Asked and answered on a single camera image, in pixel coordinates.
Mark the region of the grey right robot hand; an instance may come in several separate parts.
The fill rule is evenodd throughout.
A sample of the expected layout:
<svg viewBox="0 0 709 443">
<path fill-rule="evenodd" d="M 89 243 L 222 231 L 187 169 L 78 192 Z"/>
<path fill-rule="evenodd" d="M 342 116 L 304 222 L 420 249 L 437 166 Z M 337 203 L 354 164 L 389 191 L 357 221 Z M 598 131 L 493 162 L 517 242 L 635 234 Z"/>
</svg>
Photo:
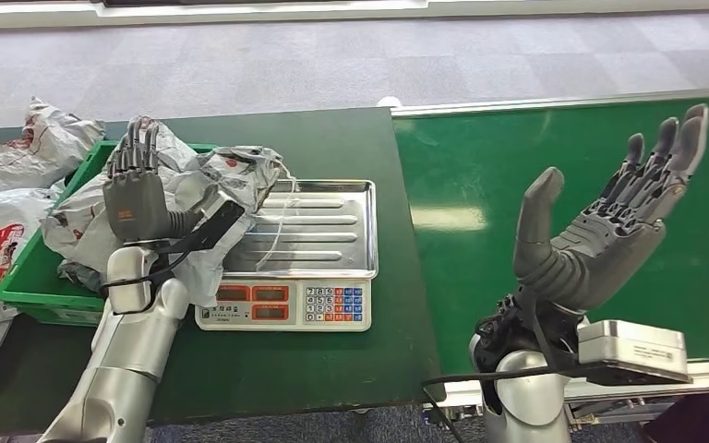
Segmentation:
<svg viewBox="0 0 709 443">
<path fill-rule="evenodd" d="M 632 135 L 601 193 L 557 235 L 552 210 L 564 175 L 554 166 L 543 171 L 523 195 L 512 260 L 515 299 L 586 312 L 615 295 L 664 239 L 664 220 L 705 154 L 708 126 L 709 108 L 700 103 L 681 119 L 663 121 L 649 152 L 643 135 Z"/>
</svg>

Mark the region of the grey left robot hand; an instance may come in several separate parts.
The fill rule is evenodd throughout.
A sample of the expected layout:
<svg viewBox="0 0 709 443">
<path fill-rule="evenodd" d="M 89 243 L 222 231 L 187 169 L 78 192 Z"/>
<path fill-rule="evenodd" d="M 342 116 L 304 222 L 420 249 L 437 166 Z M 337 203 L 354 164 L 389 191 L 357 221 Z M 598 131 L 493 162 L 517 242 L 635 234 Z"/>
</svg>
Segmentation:
<svg viewBox="0 0 709 443">
<path fill-rule="evenodd" d="M 125 244 L 180 239 L 203 218 L 200 210 L 167 209 L 157 148 L 161 127 L 144 116 L 129 122 L 106 163 L 102 192 L 107 219 Z"/>
</svg>

